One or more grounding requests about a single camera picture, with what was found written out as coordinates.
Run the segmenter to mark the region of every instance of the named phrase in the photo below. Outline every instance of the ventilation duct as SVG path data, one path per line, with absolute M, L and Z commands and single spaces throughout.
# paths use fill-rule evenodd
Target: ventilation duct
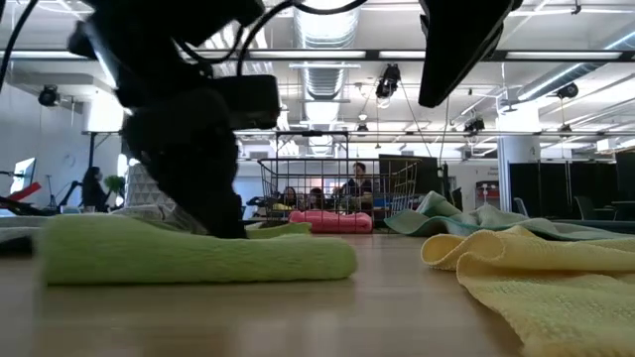
M 305 4 L 319 9 L 332 9 L 347 4 L 349 0 L 307 0 Z M 294 22 L 298 47 L 302 49 L 346 49 L 355 41 L 359 21 L 359 8 L 336 15 L 312 15 L 294 10 Z M 339 113 L 339 103 L 330 100 L 341 99 L 346 79 L 345 68 L 304 68 L 302 69 L 304 96 L 312 100 L 305 104 L 305 115 L 309 125 L 332 124 Z M 325 143 L 331 138 L 310 138 L 316 154 L 325 154 Z
M 621 36 L 613 37 L 612 41 L 607 41 L 602 48 L 604 50 L 633 51 L 635 50 L 635 23 L 629 25 L 627 31 L 620 32 Z M 595 71 L 604 66 L 606 62 L 587 63 L 566 63 L 547 72 L 535 81 L 524 85 L 518 90 L 518 101 L 526 102 L 538 99 L 550 94 L 565 85 Z

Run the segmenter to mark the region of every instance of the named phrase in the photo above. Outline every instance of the light green cloth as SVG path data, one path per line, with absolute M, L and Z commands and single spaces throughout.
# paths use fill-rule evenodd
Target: light green cloth
M 404 210 L 386 218 L 385 222 L 395 231 L 415 237 L 432 237 L 440 233 L 466 237 L 482 229 L 501 231 L 516 225 L 551 240 L 579 241 L 630 237 L 597 228 L 555 223 L 544 218 L 528 218 L 522 214 L 503 212 L 492 205 L 484 205 L 474 211 L 462 213 L 436 192 L 428 193 L 417 211 Z
M 60 215 L 40 232 L 36 249 L 50 285 L 335 280 L 354 273 L 352 247 L 312 238 L 310 227 L 288 224 L 248 230 L 252 239 L 217 239 L 125 216 Z

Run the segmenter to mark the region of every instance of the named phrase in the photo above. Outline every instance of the desk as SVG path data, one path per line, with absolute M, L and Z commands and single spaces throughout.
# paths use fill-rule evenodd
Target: desk
M 2 355 L 23 357 L 518 356 L 521 343 L 422 239 L 348 236 L 351 280 L 224 286 L 47 288 L 0 260 Z

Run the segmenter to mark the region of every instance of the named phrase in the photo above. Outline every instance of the black robotic arm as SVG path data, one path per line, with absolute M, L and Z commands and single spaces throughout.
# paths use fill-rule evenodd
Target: black robotic arm
M 77 24 L 68 48 L 99 60 L 110 74 L 119 101 L 132 112 L 121 134 L 135 158 L 209 234 L 246 237 L 240 197 L 232 189 L 238 154 L 232 131 L 273 128 L 280 114 L 276 78 L 242 75 L 249 43 L 286 8 L 327 16 L 365 0 L 333 10 L 286 0 L 267 14 L 261 0 L 190 0 L 180 7 L 150 0 L 85 2 L 95 12 Z M 426 10 L 422 29 L 428 41 L 419 102 L 434 107 L 495 49 L 503 20 L 520 0 L 420 3 Z M 243 27 L 255 23 L 238 56 L 237 76 L 214 78 L 201 70 L 201 63 L 183 60 L 175 42 L 197 47 L 231 21 Z M 184 167 L 198 174 L 184 176 Z

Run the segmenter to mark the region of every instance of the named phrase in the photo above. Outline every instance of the cloth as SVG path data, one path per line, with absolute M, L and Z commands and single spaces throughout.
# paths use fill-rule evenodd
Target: cloth
M 105 214 L 59 215 L 36 239 L 49 285 L 335 280 L 357 267 L 336 238 L 312 238 L 308 224 L 247 230 L 217 239 Z
M 432 237 L 440 233 L 468 236 L 478 230 L 501 231 L 523 226 L 549 240 L 578 241 L 629 237 L 602 229 L 555 223 L 545 218 L 528 218 L 484 205 L 471 212 L 461 212 L 443 196 L 430 192 L 417 211 L 406 209 L 385 219 L 393 230 L 414 237 Z
M 553 242 L 516 226 L 438 235 L 422 257 L 500 313 L 528 357 L 635 356 L 635 238 Z
M 364 234 L 373 231 L 373 220 L 366 213 L 337 214 L 322 210 L 293 211 L 290 222 L 308 222 L 313 233 Z

